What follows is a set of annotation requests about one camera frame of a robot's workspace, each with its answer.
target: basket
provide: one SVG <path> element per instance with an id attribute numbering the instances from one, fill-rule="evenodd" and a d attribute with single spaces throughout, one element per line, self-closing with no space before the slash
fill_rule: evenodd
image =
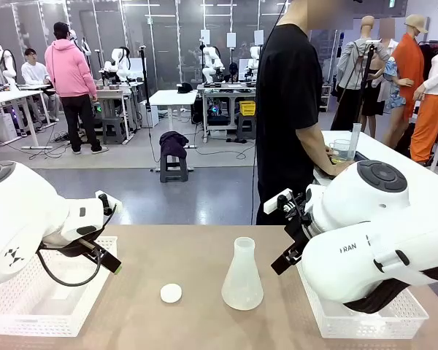
<path id="1" fill-rule="evenodd" d="M 256 104 L 255 101 L 240 101 L 240 113 L 246 117 L 255 115 Z"/>
<path id="2" fill-rule="evenodd" d="M 323 338 L 412 339 L 429 319 L 407 289 L 376 314 L 355 312 L 340 303 L 321 300 L 305 279 L 301 263 L 297 268 Z"/>
<path id="3" fill-rule="evenodd" d="M 96 242 L 117 256 L 117 238 Z M 65 257 L 43 251 L 49 269 L 61 280 L 87 279 L 96 265 L 87 258 Z M 65 287 L 44 271 L 37 256 L 13 279 L 0 284 L 0 335 L 76 337 L 88 317 L 110 272 L 101 267 L 93 281 L 81 287 Z"/>

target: stool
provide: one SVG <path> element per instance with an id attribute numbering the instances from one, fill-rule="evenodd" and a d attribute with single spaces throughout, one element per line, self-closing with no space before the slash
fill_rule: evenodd
<path id="1" fill-rule="evenodd" d="M 256 139 L 256 116 L 244 116 L 239 113 L 239 120 L 237 126 L 237 138 L 242 139 Z"/>
<path id="2" fill-rule="evenodd" d="M 112 144 L 122 144 L 125 141 L 125 133 L 123 128 L 120 126 L 122 123 L 120 118 L 103 118 L 100 120 L 102 122 L 102 142 L 107 144 L 110 142 Z M 115 132 L 115 135 L 107 135 L 107 127 L 111 125 Z"/>
<path id="3" fill-rule="evenodd" d="M 178 158 L 178 162 L 168 162 L 167 155 L 161 155 L 161 182 L 165 184 L 172 179 L 178 179 L 182 182 L 188 181 L 188 168 L 186 158 Z M 180 167 L 180 170 L 169 170 L 169 168 Z"/>

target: orange pants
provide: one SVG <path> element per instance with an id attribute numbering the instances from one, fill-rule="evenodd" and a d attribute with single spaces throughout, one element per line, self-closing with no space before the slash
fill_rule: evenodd
<path id="1" fill-rule="evenodd" d="M 414 135 L 410 142 L 410 156 L 415 162 L 426 162 L 438 135 L 438 96 L 425 95 L 420 105 Z"/>

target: person's hand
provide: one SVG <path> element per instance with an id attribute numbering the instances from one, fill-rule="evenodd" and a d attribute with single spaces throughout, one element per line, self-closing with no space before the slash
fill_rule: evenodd
<path id="1" fill-rule="evenodd" d="M 345 169 L 347 169 L 349 166 L 354 164 L 353 160 L 350 162 L 342 162 L 338 164 L 334 164 L 331 170 L 331 176 L 338 176 L 340 173 L 342 173 Z"/>
<path id="2" fill-rule="evenodd" d="M 414 92 L 414 101 L 423 100 L 425 96 L 426 87 L 424 84 L 418 87 L 418 89 Z"/>
<path id="3" fill-rule="evenodd" d="M 397 85 L 399 86 L 407 86 L 407 87 L 411 87 L 414 85 L 414 81 L 409 79 L 409 78 L 404 78 L 404 79 L 399 79 L 397 81 Z"/>
<path id="4" fill-rule="evenodd" d="M 331 157 L 332 155 L 334 155 L 334 150 L 328 146 L 326 146 L 326 155 L 328 157 Z"/>

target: orange shirt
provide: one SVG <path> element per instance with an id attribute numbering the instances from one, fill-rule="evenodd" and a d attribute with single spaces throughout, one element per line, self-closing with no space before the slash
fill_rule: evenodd
<path id="1" fill-rule="evenodd" d="M 404 108 L 404 118 L 411 118 L 415 102 L 413 101 L 414 92 L 423 84 L 423 53 L 418 43 L 409 34 L 402 37 L 398 47 L 393 52 L 393 57 L 399 71 L 401 79 L 409 78 L 414 81 L 411 87 L 401 86 L 401 96 L 406 99 Z"/>

